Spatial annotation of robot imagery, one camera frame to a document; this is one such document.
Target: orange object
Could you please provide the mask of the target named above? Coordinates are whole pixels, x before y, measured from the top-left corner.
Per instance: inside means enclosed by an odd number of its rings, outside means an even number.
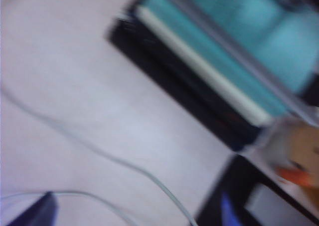
[[[300,186],[310,187],[313,185],[313,179],[311,175],[302,170],[278,168],[277,174],[280,177]]]

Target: cord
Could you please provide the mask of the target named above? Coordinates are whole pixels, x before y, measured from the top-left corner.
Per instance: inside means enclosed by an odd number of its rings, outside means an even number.
[[[81,138],[75,134],[73,134],[71,131],[69,131],[67,128],[63,127],[61,123],[58,121],[47,117],[43,114],[37,113],[28,106],[26,106],[24,103],[19,101],[17,98],[15,98],[5,87],[2,85],[1,93],[3,96],[5,96],[12,104],[17,106],[20,110],[24,111],[25,113],[29,114],[33,118],[36,118],[37,120],[41,121],[42,123],[49,126],[51,129],[55,130],[59,134],[63,135],[65,138],[77,142],[78,144],[84,146],[88,150],[90,150],[92,153],[105,158],[109,161],[112,161],[114,163],[120,164],[122,166],[125,166],[131,170],[134,170],[147,178],[149,178],[153,183],[155,183],[160,189],[173,201],[173,203],[179,208],[179,210],[184,214],[184,216],[189,220],[190,224],[192,226],[198,226],[195,219],[192,217],[192,215],[188,212],[188,210],[184,207],[184,205],[175,197],[175,195],[153,174],[145,170],[144,168],[137,166],[135,164],[132,164],[126,160],[123,160],[121,158],[115,157],[111,154],[108,154],[101,150],[99,147],[97,147],[92,142]]]
[[[90,199],[94,199],[106,206],[108,209],[113,211],[117,216],[123,219],[128,225],[131,226],[138,226],[130,217],[128,217],[122,210],[118,209],[114,204],[111,202],[88,192],[83,191],[76,191],[76,190],[69,190],[69,191],[52,191],[52,193],[56,196],[85,196]],[[18,193],[13,195],[4,196],[1,198],[2,200],[7,200],[10,198],[20,197],[20,196],[43,196],[44,193],[37,193],[37,192],[30,192],[30,193]]]

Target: dark blue item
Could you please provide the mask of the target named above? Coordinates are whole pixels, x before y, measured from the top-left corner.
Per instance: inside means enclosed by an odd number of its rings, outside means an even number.
[[[221,201],[223,226],[242,226],[227,194],[224,194]]]
[[[57,210],[55,196],[47,192],[8,226],[53,226]]]

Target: teal cover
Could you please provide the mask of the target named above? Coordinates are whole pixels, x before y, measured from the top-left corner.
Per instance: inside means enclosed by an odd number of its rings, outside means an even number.
[[[291,91],[301,92],[319,54],[319,18],[302,7],[292,12],[275,0],[193,0]],[[144,0],[147,7],[221,74],[273,116],[286,106],[169,0]]]

